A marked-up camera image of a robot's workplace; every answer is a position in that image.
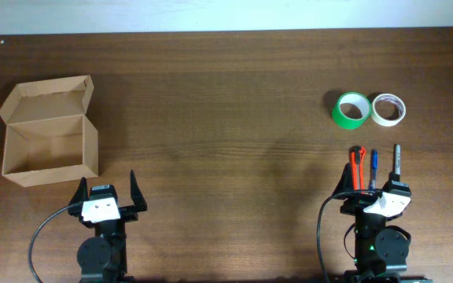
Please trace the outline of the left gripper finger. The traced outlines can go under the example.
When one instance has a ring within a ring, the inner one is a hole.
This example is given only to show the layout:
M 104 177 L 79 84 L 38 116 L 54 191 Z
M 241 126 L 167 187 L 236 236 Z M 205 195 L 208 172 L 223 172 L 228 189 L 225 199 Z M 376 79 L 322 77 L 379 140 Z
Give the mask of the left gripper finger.
M 71 199 L 71 204 L 81 204 L 84 201 L 88 201 L 88 187 L 87 179 L 82 177 L 80 179 L 78 189 Z
M 147 203 L 142 191 L 140 190 L 135 173 L 133 170 L 130 171 L 130 190 L 131 190 L 131 199 L 133 200 L 134 206 L 137 209 L 147 209 Z

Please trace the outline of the blue ballpoint pen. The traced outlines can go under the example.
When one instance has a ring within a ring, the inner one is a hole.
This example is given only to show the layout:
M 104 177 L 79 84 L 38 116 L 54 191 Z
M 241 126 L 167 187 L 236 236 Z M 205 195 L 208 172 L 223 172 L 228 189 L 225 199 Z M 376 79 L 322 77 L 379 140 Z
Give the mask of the blue ballpoint pen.
M 371 152 L 370 161 L 370 189 L 376 188 L 377 171 L 378 171 L 378 151 L 376 149 L 373 149 Z

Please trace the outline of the orange utility knife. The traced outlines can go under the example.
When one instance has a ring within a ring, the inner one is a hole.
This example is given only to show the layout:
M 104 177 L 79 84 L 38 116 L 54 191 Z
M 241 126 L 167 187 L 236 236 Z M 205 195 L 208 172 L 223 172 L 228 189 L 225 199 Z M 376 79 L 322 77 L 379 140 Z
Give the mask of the orange utility knife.
M 359 145 L 351 147 L 349 161 L 352 168 L 353 189 L 357 191 L 363 191 L 365 189 L 363 178 L 363 161 L 365 155 L 366 150 L 364 147 Z

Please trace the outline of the brown cardboard box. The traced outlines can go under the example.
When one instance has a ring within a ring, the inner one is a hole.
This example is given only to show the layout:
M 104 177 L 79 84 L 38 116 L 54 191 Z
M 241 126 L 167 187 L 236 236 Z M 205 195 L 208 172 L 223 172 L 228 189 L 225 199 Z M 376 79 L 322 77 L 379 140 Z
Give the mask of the brown cardboard box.
M 0 108 L 2 176 L 30 187 L 99 175 L 98 130 L 87 118 L 88 75 L 18 83 Z

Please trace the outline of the white masking tape roll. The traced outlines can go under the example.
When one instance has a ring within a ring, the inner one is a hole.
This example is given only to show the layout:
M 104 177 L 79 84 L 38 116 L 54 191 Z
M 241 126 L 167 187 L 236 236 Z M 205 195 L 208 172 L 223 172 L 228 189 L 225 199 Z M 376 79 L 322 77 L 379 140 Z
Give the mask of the white masking tape roll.
M 405 103 L 395 94 L 373 93 L 369 96 L 371 117 L 375 123 L 383 127 L 394 127 L 407 114 Z

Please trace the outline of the green tape roll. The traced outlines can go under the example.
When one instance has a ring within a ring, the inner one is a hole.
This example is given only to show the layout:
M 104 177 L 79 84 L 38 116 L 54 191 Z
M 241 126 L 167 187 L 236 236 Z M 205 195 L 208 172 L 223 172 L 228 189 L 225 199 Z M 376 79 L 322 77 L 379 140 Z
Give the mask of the green tape roll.
M 358 92 L 343 93 L 331 112 L 335 124 L 347 130 L 362 126 L 370 114 L 370 101 Z

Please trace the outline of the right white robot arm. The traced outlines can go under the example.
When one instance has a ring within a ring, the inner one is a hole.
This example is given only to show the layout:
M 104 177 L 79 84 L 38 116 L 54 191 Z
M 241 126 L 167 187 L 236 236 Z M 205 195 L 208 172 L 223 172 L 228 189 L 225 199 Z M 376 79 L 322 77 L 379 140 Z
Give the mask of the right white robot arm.
M 388 224 L 401 217 L 411 202 L 411 190 L 399 175 L 390 173 L 381 189 L 354 190 L 352 166 L 346 164 L 332 198 L 343 201 L 340 213 L 355 218 L 350 228 L 355 234 L 355 269 L 344 273 L 346 282 L 430 281 L 423 276 L 401 275 L 407 270 L 411 235 Z

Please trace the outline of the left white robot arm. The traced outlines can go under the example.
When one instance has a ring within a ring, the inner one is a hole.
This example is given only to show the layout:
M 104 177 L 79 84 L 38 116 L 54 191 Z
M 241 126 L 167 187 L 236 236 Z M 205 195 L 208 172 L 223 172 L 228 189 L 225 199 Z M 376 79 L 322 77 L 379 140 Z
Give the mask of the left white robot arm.
M 81 224 L 94 230 L 78 248 L 77 262 L 81 282 L 133 282 L 127 274 L 126 224 L 138 221 L 138 214 L 148 206 L 133 171 L 130 172 L 132 205 L 120 207 L 115 186 L 87 187 L 81 178 L 70 200 L 68 213 Z

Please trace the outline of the black permanent marker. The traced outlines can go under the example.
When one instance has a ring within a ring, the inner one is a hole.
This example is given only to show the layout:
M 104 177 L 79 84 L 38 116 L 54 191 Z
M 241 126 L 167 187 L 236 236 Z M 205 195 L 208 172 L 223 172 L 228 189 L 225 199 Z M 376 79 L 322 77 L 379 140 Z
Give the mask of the black permanent marker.
M 394 147 L 394 161 L 393 161 L 393 172 L 395 175 L 400 175 L 400 145 L 396 144 Z

